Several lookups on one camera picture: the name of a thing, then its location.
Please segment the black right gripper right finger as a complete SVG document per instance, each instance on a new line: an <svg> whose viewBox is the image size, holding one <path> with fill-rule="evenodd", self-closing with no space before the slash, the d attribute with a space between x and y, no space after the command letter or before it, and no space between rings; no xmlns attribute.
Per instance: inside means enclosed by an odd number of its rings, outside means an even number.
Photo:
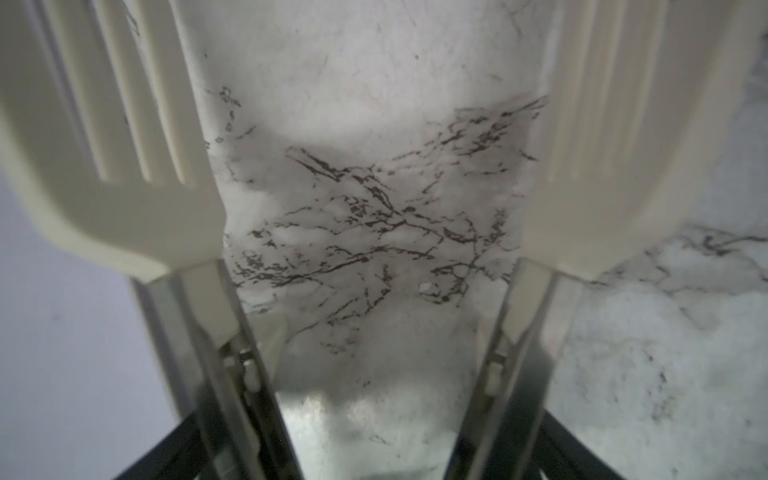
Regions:
<svg viewBox="0 0 768 480"><path fill-rule="evenodd" d="M527 478L623 480L548 411L544 412L528 461Z"/></svg>

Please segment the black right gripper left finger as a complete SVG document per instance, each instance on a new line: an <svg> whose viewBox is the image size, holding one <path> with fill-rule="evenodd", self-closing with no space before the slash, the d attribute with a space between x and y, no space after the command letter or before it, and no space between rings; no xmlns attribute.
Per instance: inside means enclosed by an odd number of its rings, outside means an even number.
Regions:
<svg viewBox="0 0 768 480"><path fill-rule="evenodd" d="M209 462L196 417L191 414L117 479L195 479Z"/></svg>

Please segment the white slotted serving tongs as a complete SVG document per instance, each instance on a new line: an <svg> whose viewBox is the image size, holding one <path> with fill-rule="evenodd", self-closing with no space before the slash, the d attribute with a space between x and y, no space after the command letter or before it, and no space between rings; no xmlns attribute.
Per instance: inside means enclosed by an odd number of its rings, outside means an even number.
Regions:
<svg viewBox="0 0 768 480"><path fill-rule="evenodd" d="M208 478L767 475L763 1L5 1L1 167Z"/></svg>

